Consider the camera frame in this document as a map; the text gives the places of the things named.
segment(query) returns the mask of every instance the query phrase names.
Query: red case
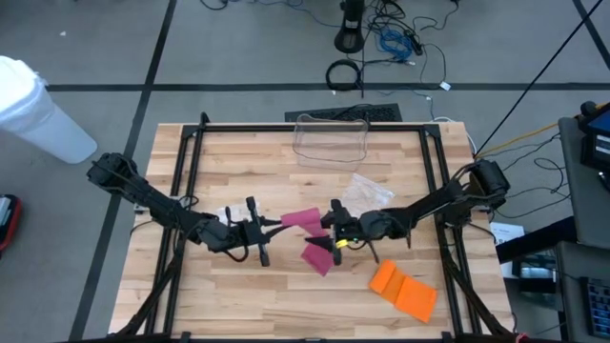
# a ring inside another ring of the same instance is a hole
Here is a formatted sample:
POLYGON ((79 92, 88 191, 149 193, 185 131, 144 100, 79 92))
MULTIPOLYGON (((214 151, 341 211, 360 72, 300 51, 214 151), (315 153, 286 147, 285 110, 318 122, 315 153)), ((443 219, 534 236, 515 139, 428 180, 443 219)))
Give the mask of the red case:
POLYGON ((10 214, 7 222, 3 226, 0 226, 0 232, 5 232, 4 238, 0 241, 0 252, 9 245, 10 240, 15 234, 22 209, 21 200, 18 197, 10 194, 4 194, 2 196, 10 199, 10 214))

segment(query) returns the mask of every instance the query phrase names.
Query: blue cable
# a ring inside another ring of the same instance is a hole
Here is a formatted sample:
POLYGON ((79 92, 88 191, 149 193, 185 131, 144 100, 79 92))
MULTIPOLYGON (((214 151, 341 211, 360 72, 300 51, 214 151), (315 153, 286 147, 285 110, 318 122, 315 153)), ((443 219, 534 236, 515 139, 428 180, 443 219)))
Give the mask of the blue cable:
POLYGON ((406 62, 413 53, 413 46, 411 39, 397 30, 382 29, 377 35, 377 50, 389 52, 397 61, 406 62))

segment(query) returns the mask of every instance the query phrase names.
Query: yellow tag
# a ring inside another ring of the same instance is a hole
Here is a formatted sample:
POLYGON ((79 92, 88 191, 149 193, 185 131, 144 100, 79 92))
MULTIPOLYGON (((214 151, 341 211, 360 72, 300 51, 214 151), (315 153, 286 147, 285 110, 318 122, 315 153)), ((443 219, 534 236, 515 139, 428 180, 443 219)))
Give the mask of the yellow tag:
POLYGON ((337 249, 341 249, 343 247, 347 247, 347 244, 348 244, 347 243, 347 239, 341 239, 340 241, 335 243, 337 249))

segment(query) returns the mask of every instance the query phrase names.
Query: transparent plastic bin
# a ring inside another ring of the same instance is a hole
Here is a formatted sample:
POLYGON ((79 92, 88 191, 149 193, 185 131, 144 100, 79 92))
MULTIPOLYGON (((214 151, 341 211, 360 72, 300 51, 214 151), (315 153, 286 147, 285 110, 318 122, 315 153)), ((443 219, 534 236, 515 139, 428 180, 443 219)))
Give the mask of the transparent plastic bin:
POLYGON ((293 151, 300 166, 354 172, 366 158, 369 124, 301 114, 296 119, 293 151))

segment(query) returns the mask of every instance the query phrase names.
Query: floor tile line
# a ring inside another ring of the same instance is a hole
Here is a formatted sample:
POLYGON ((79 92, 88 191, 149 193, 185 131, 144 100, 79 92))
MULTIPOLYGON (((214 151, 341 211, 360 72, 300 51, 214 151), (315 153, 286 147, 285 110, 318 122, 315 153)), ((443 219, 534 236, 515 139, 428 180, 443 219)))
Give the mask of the floor tile line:
MULTIPOLYGON (((371 82, 368 91, 426 91, 435 84, 371 82)), ((527 83, 452 83, 452 91, 524 91, 527 83)), ((327 91, 325 83, 268 83, 268 84, 154 84, 154 85, 49 85, 51 92, 69 91, 327 91)), ((532 91, 610 91, 610 82, 546 82, 537 83, 532 91)))
MULTIPOLYGON (((580 18, 584 18, 587 15, 587 10, 582 4, 582 1, 572 0, 572 2, 574 3, 574 6, 576 6, 576 10, 579 12, 580 18)), ((598 29, 596 29, 595 25, 593 24, 593 21, 590 18, 584 23, 584 26, 589 31, 589 35, 591 36, 591 39, 593 39, 593 43, 595 43, 595 46, 598 48, 603 62, 610 70, 610 52, 608 52, 608 49, 606 48, 605 44, 603 44, 603 40, 601 40, 598 29)))
MULTIPOLYGON (((163 18, 163 24, 161 25, 161 30, 159 32, 156 45, 154 47, 154 53, 152 54, 152 61, 149 66, 148 73, 146 75, 146 81, 144 85, 145 89, 141 91, 137 109, 135 111, 135 115, 133 116, 130 135, 128 137, 127 144, 125 145, 125 150, 123 152, 127 158, 132 158, 133 153, 135 152, 137 140, 139 138, 142 129, 142 124, 144 122, 144 116, 146 115, 146 109, 151 98, 150 85, 154 83, 154 78, 156 77, 159 68, 163 49, 165 48, 165 42, 167 41, 170 26, 172 25, 173 13, 175 11, 176 3, 177 0, 169 1, 165 16, 163 18)), ((97 286, 99 284, 99 278, 102 273, 102 268, 104 267, 104 260, 106 259, 106 253, 108 252, 108 247, 111 241, 112 231, 114 229, 114 222, 116 221, 116 216, 118 215, 120 202, 121 197, 118 195, 113 195, 111 197, 108 209, 106 210, 106 216, 104 218, 104 223, 102 224, 102 229, 97 240, 97 244, 95 246, 93 260, 91 261, 89 273, 87 274, 87 280, 85 281, 85 287, 81 294, 74 322, 72 323, 71 332, 69 336, 70 341, 83 339, 83 335, 87 327, 87 322, 89 320, 89 315, 91 313, 93 300, 95 298, 95 293, 97 291, 97 286)))

